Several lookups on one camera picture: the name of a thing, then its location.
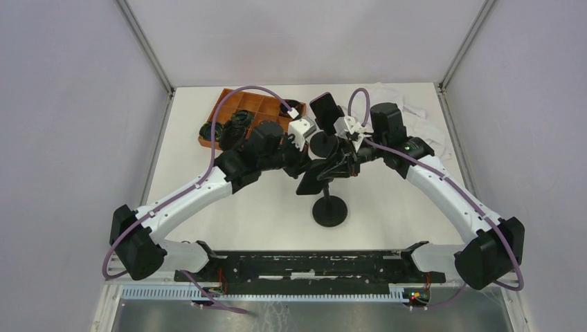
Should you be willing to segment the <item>small black phone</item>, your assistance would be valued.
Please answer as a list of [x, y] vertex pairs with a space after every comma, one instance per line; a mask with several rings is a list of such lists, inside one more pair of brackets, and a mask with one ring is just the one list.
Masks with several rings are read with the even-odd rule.
[[333, 181], [332, 178], [321, 176], [323, 171], [327, 169], [328, 163], [326, 159], [312, 160], [296, 188], [296, 195], [319, 194], [327, 184], [330, 184]]

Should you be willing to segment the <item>black round base phone stand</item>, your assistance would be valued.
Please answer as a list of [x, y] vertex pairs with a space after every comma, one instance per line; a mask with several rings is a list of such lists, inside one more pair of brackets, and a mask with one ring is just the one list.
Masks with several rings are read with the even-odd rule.
[[327, 136], [322, 130], [311, 137], [310, 149], [312, 153], [319, 158], [326, 158], [330, 155], [337, 144], [337, 139], [334, 136]]

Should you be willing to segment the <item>purple edged black phone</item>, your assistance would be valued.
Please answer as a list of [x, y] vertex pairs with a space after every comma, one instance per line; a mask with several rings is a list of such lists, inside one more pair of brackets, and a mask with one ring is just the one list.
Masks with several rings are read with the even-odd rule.
[[337, 105], [332, 94], [330, 92], [323, 93], [310, 101], [309, 105], [314, 113], [318, 128], [327, 136], [336, 135], [334, 124], [344, 115], [342, 108]]

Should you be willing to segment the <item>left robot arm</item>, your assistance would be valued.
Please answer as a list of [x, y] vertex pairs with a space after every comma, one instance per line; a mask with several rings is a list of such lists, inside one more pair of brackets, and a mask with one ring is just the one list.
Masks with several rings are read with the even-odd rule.
[[169, 241], [167, 235], [207, 206], [256, 182], [264, 171], [283, 169], [297, 178], [310, 161], [307, 139], [315, 130], [315, 123], [306, 117], [290, 122], [286, 132], [274, 122], [263, 122], [241, 147], [222, 152], [203, 174], [183, 187], [135, 210], [128, 205], [118, 207], [113, 213], [103, 275], [113, 278], [108, 264], [116, 255], [124, 274], [135, 281], [157, 271], [175, 270], [187, 270], [201, 282], [212, 280], [217, 262], [210, 247], [204, 241]]

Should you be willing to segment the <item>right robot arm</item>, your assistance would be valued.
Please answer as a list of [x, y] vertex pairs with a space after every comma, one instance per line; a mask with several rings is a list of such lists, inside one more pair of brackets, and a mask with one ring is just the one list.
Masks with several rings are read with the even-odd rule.
[[311, 102], [318, 128], [336, 145], [312, 183], [357, 176], [361, 165], [382, 159], [387, 167], [423, 192], [452, 223], [461, 246], [421, 243], [408, 251], [400, 274], [418, 282], [427, 273], [458, 275], [473, 289], [495, 284], [521, 291], [525, 228], [515, 217], [502, 218], [459, 185], [423, 139], [407, 132], [398, 105], [369, 107], [362, 120], [334, 101]]

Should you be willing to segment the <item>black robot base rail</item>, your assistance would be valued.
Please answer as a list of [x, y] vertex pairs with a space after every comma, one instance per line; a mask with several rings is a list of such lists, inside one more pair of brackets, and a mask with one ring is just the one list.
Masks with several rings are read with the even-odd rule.
[[[196, 281], [235, 281], [277, 277], [373, 277], [392, 283], [414, 281], [419, 271], [403, 250], [218, 251], [193, 275]], [[443, 273], [431, 272], [433, 283], [444, 283]]]

